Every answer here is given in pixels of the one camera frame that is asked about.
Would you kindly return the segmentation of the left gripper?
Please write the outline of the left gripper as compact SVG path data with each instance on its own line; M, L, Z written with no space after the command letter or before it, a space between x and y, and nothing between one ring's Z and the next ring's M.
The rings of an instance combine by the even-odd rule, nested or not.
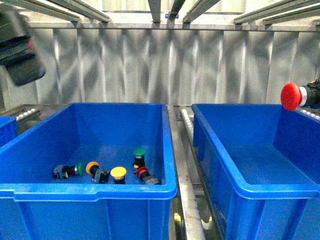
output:
M0 13L0 65L16 86L34 82L46 74L27 23L16 11Z

